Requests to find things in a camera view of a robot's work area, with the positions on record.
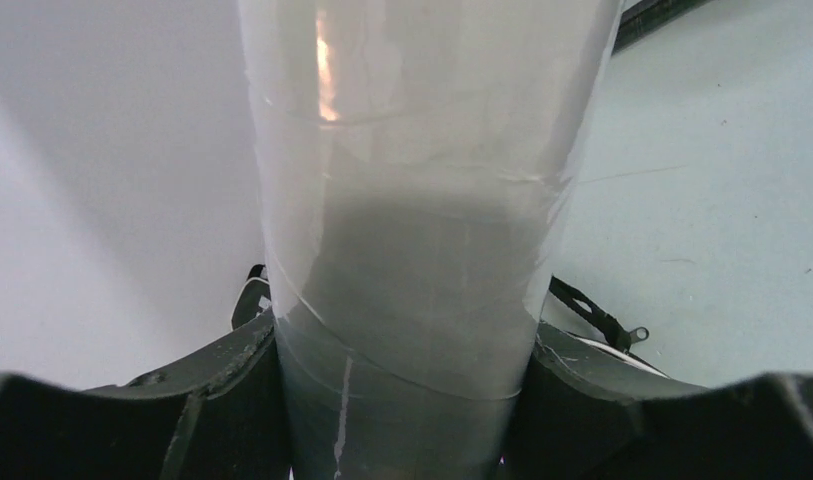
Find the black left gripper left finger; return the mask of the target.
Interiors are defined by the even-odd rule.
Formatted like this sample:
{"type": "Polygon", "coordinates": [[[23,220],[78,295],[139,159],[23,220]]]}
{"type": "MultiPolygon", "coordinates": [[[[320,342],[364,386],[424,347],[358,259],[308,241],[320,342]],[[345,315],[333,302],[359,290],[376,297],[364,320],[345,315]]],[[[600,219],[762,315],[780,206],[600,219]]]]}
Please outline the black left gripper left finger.
{"type": "Polygon", "coordinates": [[[273,316],[123,386],[0,372],[0,479],[285,479],[273,316]]]}

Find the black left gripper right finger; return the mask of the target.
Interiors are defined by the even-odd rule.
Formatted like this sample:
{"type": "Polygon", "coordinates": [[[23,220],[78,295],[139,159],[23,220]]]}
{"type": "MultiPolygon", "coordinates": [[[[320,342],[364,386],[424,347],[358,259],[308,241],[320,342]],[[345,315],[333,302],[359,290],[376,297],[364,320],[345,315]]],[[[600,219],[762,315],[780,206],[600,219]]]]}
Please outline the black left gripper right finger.
{"type": "Polygon", "coordinates": [[[512,479],[813,479],[813,374],[704,388],[543,324],[503,457],[512,479]]]}

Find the white shuttlecock tube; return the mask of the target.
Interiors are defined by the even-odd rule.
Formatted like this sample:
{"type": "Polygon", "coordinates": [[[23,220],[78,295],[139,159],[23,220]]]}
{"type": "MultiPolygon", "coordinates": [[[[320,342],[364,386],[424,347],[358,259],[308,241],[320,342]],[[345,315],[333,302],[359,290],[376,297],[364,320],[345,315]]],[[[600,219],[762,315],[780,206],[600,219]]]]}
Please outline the white shuttlecock tube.
{"type": "Polygon", "coordinates": [[[298,479],[486,479],[619,1],[242,1],[298,479]]]}

